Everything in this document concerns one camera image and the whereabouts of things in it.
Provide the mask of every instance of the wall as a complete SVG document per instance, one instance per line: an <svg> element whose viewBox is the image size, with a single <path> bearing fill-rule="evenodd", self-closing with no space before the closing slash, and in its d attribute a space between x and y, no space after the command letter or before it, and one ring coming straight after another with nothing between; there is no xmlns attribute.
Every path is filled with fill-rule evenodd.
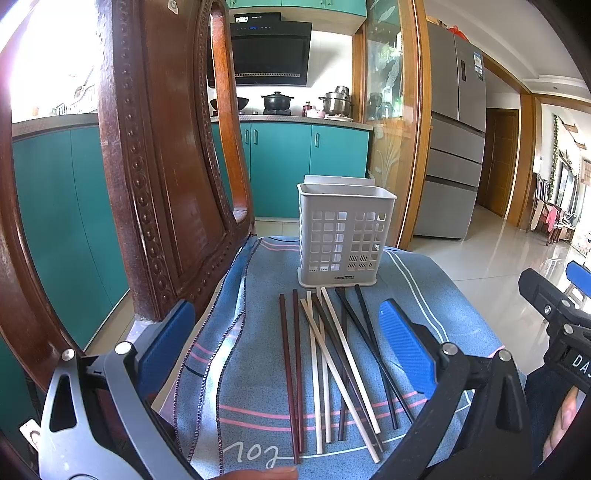
<svg viewBox="0 0 591 480"><path fill-rule="evenodd" d="M301 115L301 108L306 100L317 108L322 108L323 96L326 92L334 91L337 85L344 85L351 89L353 77L353 37L336 33L312 31L310 39L310 59L308 62L308 82L305 87L261 85L238 86L236 92L239 97L250 101L245 108L247 115L254 112L262 113L264 109L261 95L269 95L280 91L284 95L294 97L290 110L292 115ZM216 97L215 89L208 88L209 99Z"/></svg>

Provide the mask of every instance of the wooden door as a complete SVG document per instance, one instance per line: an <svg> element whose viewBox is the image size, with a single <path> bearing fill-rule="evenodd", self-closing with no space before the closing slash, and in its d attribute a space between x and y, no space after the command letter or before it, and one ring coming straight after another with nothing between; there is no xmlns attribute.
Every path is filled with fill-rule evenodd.
<svg viewBox="0 0 591 480"><path fill-rule="evenodd" d="M517 162L519 110L486 109L486 139L476 203L505 216Z"/></svg>

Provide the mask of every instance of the green garland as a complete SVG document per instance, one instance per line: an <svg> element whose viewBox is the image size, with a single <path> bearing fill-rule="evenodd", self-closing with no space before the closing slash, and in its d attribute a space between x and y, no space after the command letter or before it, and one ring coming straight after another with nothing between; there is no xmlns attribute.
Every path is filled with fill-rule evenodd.
<svg viewBox="0 0 591 480"><path fill-rule="evenodd" d="M552 201L554 194L554 182L556 180L556 170L558 168L558 116L552 115L554 118L554 139L552 144L552 171L550 172L550 194L548 201Z"/></svg>

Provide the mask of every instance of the wooden chair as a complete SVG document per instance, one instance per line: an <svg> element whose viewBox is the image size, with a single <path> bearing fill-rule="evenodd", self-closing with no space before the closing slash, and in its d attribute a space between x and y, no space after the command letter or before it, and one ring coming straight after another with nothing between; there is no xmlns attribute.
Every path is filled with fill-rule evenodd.
<svg viewBox="0 0 591 480"><path fill-rule="evenodd" d="M14 0L0 4L0 17ZM137 319L159 322L180 299L197 318L254 230L223 0L99 0L99 120L113 216ZM45 389L77 346L35 271L12 163L9 74L26 28L0 53L0 332ZM211 34L233 211L222 187L207 100Z"/></svg>

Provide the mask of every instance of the white chopstick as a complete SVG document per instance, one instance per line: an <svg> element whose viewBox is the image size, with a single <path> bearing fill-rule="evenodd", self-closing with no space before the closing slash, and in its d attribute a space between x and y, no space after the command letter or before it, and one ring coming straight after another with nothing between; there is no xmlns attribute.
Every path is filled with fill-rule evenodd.
<svg viewBox="0 0 591 480"><path fill-rule="evenodd" d="M353 371L353 376L355 377L355 381L359 386L359 391L361 392L361 398L363 398L363 403L365 403L365 407L368 411L369 420L371 421L371 425L374 428L374 432L376 434L380 433L381 430L379 429L378 419L375 417L374 409L371 405L369 400L369 396L367 390L365 389L365 385L361 380L361 375L359 374L359 369L357 368L357 364L355 363L355 359L353 358L353 353L351 353L351 348L347 342L347 338L345 337L345 333L340 326L339 319L336 316L335 308L330 301L330 297L328 292L326 291L325 287L322 287L322 295L324 296L324 300L326 302L326 306L329 308L329 312L331 317L333 318L333 323L336 326L337 332L339 332L340 341L343 344L343 349L345 350L345 354L347 355L347 359L349 360L349 364L351 365L351 370Z"/></svg>
<svg viewBox="0 0 591 480"><path fill-rule="evenodd" d="M322 293L320 293L320 287L316 287L316 294L318 295L318 299L322 305ZM322 340L326 344L324 322L320 318L318 318L318 321L320 324L320 334L322 335ZM331 443L332 429L330 427L330 408L332 404L330 403L329 368L326 364L326 358L324 358L324 355L322 356L322 395L324 397L324 435L326 436L326 443Z"/></svg>
<svg viewBox="0 0 591 480"><path fill-rule="evenodd" d="M307 292L308 305L312 309L312 292ZM312 386L314 390L314 419L316 422L316 453L322 455L322 414L320 412L320 383L318 381L318 356L316 354L316 337L310 329L310 350L312 354Z"/></svg>
<svg viewBox="0 0 591 480"><path fill-rule="evenodd" d="M301 304L304 307L304 313L306 314L306 319L308 320L308 323L310 324L310 327L312 328L312 330L314 332L314 335L316 337L316 341L318 342L318 345L320 345L320 350L322 350L322 356L324 358L326 358L326 364L328 365L328 367L330 368L330 371L333 374L333 378L335 379L336 384L339 387L340 394L343 396L343 399L345 400L345 403L347 404L347 408L349 409L349 412L351 413L351 416L353 417L353 421L355 422L355 424L357 425L357 428L359 429L359 433L361 434L363 441L365 442L365 446L368 448L369 453L372 456L372 459L374 460L374 462L379 463L378 452L375 451L374 444L371 442L371 439L369 438L369 435L368 435L367 431L365 430L365 428L363 428L363 424L361 423L361 419L359 418L359 414L357 413L357 410L355 410L355 405L353 405L353 401L351 400L351 397L349 396L349 393L347 392L347 389L345 388L345 384L343 383L343 380L341 379L341 377L339 375L339 371L336 368L335 362L332 360L332 357L330 356L330 352L329 352L328 348L326 348L326 343L324 342L322 335L320 334L320 331L318 330L318 327L316 326L316 322L314 321L314 316L312 314L312 311L309 308L308 303L304 299L301 299Z"/></svg>

